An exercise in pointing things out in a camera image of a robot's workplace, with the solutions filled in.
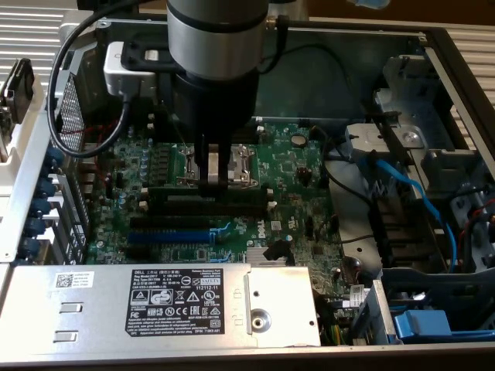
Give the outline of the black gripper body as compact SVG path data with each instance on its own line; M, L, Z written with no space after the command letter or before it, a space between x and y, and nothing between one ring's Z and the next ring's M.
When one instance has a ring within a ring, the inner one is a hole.
M206 80L177 74L172 81L173 109L190 129L198 153L210 145L228 145L251 119L260 75L252 70L234 80Z

